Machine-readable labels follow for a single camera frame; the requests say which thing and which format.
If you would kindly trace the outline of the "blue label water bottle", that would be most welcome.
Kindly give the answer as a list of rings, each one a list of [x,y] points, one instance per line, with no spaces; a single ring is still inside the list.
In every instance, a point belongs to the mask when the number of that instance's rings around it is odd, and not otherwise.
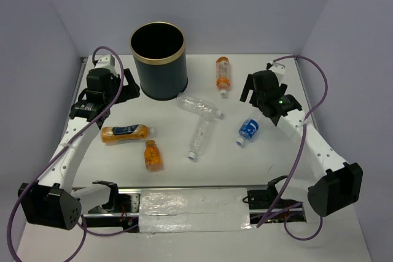
[[[236,143],[239,146],[243,146],[245,142],[249,142],[253,139],[255,134],[258,132],[261,126],[261,121],[264,118],[263,113],[259,109],[255,109],[253,113],[246,118],[238,130],[238,137]]]

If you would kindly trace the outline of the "large orange milk tea bottle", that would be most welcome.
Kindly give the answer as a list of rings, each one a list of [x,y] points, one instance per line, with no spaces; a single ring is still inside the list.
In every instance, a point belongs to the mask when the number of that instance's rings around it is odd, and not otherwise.
[[[124,127],[103,127],[101,129],[101,140],[105,144],[120,141],[140,141],[155,134],[155,129],[143,124]]]

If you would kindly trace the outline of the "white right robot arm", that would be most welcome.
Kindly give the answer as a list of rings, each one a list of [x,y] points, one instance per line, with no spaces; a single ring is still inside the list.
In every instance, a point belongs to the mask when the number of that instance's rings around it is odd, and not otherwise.
[[[329,146],[315,127],[307,122],[301,104],[291,94],[285,94],[287,85],[279,83],[271,70],[258,71],[247,76],[240,101],[247,99],[275,126],[294,142],[301,141],[309,156],[309,165],[317,180],[308,188],[308,202],[321,217],[358,201],[363,170],[359,164],[349,164]]]

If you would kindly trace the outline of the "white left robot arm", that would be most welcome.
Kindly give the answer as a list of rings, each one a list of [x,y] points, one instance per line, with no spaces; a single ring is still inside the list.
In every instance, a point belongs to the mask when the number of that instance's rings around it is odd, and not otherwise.
[[[112,70],[88,72],[87,87],[71,106],[68,127],[56,150],[60,156],[33,185],[23,183],[18,190],[28,223],[70,230],[89,210],[101,207],[113,212],[119,207],[119,189],[114,182],[97,180],[77,191],[72,184],[87,149],[110,114],[106,107],[139,96],[131,71],[125,69],[124,75],[126,85]]]

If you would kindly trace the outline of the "dark bin with gold rim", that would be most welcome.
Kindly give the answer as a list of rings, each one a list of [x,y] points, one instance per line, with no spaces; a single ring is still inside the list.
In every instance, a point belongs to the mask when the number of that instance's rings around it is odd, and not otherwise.
[[[131,35],[130,49],[146,96],[167,101],[187,88],[185,37],[177,26],[163,21],[145,24]]]

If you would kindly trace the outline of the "orange bottle with white label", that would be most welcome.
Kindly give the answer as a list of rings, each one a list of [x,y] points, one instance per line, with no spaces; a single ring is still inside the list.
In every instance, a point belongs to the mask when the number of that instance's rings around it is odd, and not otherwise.
[[[216,87],[221,98],[227,98],[230,88],[230,62],[225,56],[216,61]]]

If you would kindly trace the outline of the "clear bottle blue cap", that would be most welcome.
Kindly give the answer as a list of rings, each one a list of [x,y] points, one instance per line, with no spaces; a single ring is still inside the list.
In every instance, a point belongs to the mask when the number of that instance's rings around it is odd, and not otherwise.
[[[188,159],[196,161],[197,158],[204,153],[204,150],[209,145],[209,140],[215,125],[215,119],[203,115],[199,117],[190,139],[189,152],[187,155]]]

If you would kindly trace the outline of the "clear crushed bottle upper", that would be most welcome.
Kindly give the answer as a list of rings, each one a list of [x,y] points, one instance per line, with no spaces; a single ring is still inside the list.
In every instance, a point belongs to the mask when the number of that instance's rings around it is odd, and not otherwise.
[[[215,119],[222,117],[222,111],[214,104],[202,99],[187,96],[183,93],[178,94],[176,103],[181,109],[193,114],[205,116],[206,118]]]

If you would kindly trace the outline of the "small orange juice bottle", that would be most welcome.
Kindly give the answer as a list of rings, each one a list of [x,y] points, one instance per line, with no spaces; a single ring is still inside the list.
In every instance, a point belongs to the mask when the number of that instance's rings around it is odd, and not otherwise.
[[[150,172],[160,171],[163,169],[163,162],[160,150],[154,140],[146,141],[146,149],[144,151],[144,161],[146,169]]]

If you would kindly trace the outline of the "silver foil tape patch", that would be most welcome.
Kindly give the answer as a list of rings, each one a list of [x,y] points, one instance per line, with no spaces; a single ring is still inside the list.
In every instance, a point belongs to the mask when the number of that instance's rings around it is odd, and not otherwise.
[[[139,205],[142,233],[188,233],[251,229],[245,188],[144,190]]]

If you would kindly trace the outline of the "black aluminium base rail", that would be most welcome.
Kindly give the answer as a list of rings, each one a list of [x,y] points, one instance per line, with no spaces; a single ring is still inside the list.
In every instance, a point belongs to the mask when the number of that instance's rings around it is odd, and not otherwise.
[[[266,214],[269,206],[277,197],[278,191],[274,186],[251,187],[241,193],[239,203],[246,206],[249,213],[249,223],[256,225]],[[98,206],[85,214],[87,228],[121,227],[127,232],[138,232],[139,211],[142,193],[119,192],[115,204]],[[303,204],[293,199],[280,199],[269,214],[266,223],[305,222]]]

